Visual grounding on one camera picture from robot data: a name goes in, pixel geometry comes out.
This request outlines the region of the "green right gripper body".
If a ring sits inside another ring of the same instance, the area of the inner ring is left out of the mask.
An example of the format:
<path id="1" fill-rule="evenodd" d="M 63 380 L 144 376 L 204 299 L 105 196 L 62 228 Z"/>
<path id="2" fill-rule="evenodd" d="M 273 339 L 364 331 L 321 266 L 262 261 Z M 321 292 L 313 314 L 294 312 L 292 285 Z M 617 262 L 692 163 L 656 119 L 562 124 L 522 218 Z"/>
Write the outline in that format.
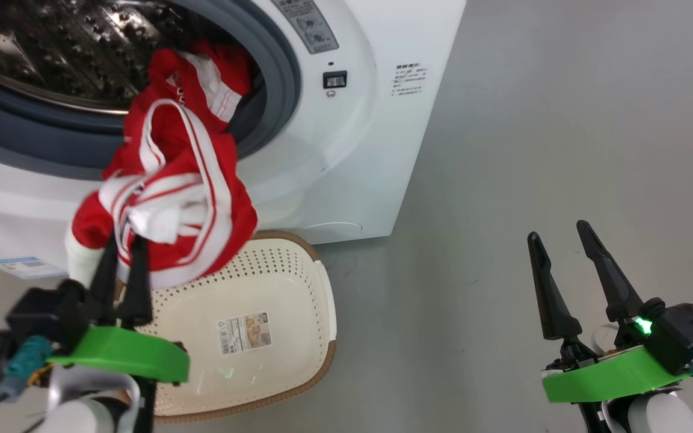
<path id="1" fill-rule="evenodd" d="M 612 354 L 596 354 L 578 340 L 581 326 L 567 319 L 560 327 L 542 320 L 546 340 L 562 340 L 561 358 L 547 365 L 542 385 L 551 403 L 594 403 L 640 395 L 687 378 L 672 375 L 646 348 L 636 345 Z"/>

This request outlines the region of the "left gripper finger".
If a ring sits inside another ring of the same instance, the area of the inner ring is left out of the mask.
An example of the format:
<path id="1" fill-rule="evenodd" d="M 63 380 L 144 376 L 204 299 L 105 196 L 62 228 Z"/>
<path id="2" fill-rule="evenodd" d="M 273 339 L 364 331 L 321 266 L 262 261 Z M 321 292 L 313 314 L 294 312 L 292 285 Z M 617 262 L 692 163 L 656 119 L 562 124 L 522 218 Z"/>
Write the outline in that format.
<path id="1" fill-rule="evenodd" d="M 119 304 L 119 320 L 123 328 L 143 327 L 152 322 L 152 298 L 148 243 L 135 236 L 131 246 L 126 292 Z"/>
<path id="2" fill-rule="evenodd" d="M 96 325 L 115 326 L 118 246 L 114 234 L 108 238 L 89 285 L 89 318 Z"/>

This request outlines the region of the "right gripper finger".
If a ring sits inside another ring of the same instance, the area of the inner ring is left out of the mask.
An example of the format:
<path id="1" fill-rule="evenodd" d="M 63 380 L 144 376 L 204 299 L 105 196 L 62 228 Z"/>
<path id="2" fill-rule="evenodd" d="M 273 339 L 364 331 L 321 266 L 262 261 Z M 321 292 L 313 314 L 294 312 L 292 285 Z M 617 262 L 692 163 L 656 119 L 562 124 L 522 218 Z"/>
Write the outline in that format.
<path id="1" fill-rule="evenodd" d="M 637 317 L 643 301 L 618 263 L 588 221 L 578 220 L 576 229 L 585 254 L 593 262 L 599 275 L 600 285 L 607 301 L 605 312 L 608 320 L 618 322 Z"/>
<path id="2" fill-rule="evenodd" d="M 551 259 L 541 236 L 530 232 L 527 244 L 544 339 L 550 342 L 575 339 L 582 332 L 581 325 L 570 314 L 551 274 Z"/>

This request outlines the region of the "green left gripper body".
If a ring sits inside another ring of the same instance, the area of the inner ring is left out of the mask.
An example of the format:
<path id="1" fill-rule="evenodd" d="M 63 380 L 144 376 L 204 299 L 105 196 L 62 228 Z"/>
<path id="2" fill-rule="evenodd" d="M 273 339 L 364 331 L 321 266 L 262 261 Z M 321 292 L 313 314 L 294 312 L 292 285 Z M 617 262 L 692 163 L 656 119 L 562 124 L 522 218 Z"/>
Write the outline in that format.
<path id="1" fill-rule="evenodd" d="M 190 357 L 182 347 L 121 327 L 90 327 L 71 354 L 53 355 L 48 362 L 142 376 L 166 384 L 189 381 Z"/>

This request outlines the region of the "red and white jersey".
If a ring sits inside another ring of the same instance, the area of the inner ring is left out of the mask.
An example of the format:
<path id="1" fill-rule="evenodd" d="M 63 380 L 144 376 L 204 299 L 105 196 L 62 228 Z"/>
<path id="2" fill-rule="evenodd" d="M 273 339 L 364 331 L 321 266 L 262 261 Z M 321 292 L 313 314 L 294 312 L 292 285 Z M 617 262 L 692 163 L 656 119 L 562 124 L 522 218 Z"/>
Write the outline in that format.
<path id="1" fill-rule="evenodd" d="M 220 271 L 253 237 L 258 217 L 228 128 L 255 71 L 247 50 L 206 39 L 154 52 L 123 143 L 70 224 L 69 277 L 89 285 L 112 241 L 126 281 L 140 236 L 151 288 L 168 289 Z"/>

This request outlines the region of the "paper label inside basket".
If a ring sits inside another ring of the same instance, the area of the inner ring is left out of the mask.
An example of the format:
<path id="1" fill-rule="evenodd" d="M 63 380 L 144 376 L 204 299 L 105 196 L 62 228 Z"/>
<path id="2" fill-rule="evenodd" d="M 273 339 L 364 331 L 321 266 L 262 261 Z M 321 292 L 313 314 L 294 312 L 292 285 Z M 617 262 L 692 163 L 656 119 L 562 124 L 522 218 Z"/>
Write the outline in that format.
<path id="1" fill-rule="evenodd" d="M 217 321 L 220 353 L 223 357 L 258 350 L 272 345 L 270 316 L 267 312 L 247 313 Z"/>

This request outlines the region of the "cream perforated laundry basket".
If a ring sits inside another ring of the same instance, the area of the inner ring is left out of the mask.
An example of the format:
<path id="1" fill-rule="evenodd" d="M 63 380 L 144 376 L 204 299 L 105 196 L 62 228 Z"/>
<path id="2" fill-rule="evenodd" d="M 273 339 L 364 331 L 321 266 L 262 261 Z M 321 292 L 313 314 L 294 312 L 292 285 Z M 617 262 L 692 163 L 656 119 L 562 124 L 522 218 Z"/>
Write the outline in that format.
<path id="1" fill-rule="evenodd" d="M 189 381 L 160 384 L 157 425 L 203 422 L 293 398 L 328 372 L 336 352 L 333 291 L 303 238 L 262 231 L 217 273 L 152 293 L 153 321 L 138 332 L 181 342 Z M 272 345 L 223 357 L 217 321 L 267 312 Z"/>

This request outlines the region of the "white washing machine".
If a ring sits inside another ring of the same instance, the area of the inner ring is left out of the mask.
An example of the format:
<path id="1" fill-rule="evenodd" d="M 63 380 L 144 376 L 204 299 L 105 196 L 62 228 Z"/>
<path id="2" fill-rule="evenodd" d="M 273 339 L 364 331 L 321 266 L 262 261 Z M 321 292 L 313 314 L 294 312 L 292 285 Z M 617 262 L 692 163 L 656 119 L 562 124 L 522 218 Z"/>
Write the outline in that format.
<path id="1" fill-rule="evenodd" d="M 254 2 L 280 25 L 301 78 L 286 126 L 239 158 L 259 229 L 350 222 L 361 239 L 391 234 L 467 0 L 314 0 L 339 44 L 315 55 L 271 0 Z M 325 90 L 322 74 L 341 70 L 346 88 Z M 69 222 L 101 173 L 74 180 L 0 164 L 0 259 L 66 271 Z"/>

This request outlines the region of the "grey rubber door gasket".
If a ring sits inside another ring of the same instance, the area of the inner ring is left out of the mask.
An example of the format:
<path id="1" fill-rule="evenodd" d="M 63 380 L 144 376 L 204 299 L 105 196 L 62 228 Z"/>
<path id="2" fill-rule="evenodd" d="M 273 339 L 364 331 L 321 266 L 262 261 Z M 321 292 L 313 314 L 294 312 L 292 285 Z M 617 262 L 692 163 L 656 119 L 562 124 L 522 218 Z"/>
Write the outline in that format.
<path id="1" fill-rule="evenodd" d="M 254 0 L 173 2 L 219 28 L 198 40 L 239 46 L 252 57 L 253 88 L 240 102 L 228 131 L 236 140 L 239 158 L 256 153 L 282 131 L 299 102 L 300 67 L 291 44 Z M 74 180 L 99 180 L 123 142 L 123 120 L 130 106 L 121 115 L 77 111 L 0 87 L 0 164 Z"/>

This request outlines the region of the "blue energy label sticker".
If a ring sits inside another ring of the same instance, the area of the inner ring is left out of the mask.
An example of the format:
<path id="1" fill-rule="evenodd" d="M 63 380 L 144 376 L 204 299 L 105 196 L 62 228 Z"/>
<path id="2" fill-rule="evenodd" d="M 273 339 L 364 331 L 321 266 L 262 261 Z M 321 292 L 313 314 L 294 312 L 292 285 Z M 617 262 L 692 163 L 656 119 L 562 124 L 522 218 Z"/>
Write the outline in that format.
<path id="1" fill-rule="evenodd" d="M 24 280 L 66 276 L 67 271 L 56 268 L 36 257 L 17 257 L 0 259 L 0 271 Z"/>

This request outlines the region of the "round drain filter cover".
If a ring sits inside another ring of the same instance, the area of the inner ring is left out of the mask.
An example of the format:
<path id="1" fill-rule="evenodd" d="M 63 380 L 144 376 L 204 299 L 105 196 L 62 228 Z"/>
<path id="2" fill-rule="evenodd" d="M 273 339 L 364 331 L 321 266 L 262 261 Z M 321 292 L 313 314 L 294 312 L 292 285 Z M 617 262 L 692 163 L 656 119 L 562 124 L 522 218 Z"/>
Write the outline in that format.
<path id="1" fill-rule="evenodd" d="M 310 244 L 327 244 L 362 238 L 362 226 L 350 222 L 315 224 L 301 230 L 302 238 Z"/>

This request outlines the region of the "stainless steel washer drum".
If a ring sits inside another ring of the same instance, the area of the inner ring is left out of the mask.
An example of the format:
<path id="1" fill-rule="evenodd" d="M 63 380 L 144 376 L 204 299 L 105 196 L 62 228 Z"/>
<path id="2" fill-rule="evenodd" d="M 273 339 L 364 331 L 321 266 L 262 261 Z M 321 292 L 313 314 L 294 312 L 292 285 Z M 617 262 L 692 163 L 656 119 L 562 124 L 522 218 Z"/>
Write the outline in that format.
<path id="1" fill-rule="evenodd" d="M 0 87 L 121 115 L 148 86 L 156 51 L 218 30 L 173 0 L 0 0 Z"/>

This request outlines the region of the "grey warning sticker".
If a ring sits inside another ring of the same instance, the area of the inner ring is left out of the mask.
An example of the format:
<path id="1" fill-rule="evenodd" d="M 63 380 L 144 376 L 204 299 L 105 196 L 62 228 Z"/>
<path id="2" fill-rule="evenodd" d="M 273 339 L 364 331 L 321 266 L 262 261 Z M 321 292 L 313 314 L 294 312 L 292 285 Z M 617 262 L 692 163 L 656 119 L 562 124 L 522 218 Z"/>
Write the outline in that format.
<path id="1" fill-rule="evenodd" d="M 339 44 L 314 0 L 271 0 L 310 54 L 335 51 Z"/>

